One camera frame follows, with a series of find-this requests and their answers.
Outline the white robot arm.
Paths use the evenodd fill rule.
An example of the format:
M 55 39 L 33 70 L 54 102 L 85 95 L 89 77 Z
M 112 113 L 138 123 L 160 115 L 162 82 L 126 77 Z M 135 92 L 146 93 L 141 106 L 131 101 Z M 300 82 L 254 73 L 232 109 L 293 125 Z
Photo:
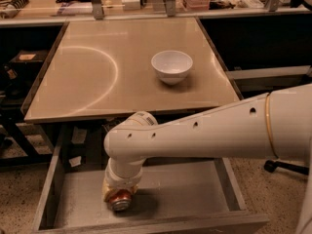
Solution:
M 103 201 L 125 210 L 137 192 L 143 162 L 154 157 L 277 158 L 309 163 L 312 85 L 250 97 L 159 124 L 145 111 L 111 129 Z

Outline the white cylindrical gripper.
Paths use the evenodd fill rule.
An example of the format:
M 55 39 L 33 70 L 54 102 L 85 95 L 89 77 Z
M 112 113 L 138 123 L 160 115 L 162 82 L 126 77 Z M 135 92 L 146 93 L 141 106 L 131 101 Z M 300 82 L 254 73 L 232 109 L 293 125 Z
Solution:
M 138 184 L 141 180 L 142 171 L 136 175 L 117 175 L 110 167 L 105 169 L 105 176 L 102 183 L 102 199 L 107 202 L 113 190 L 127 189 L 136 194 Z

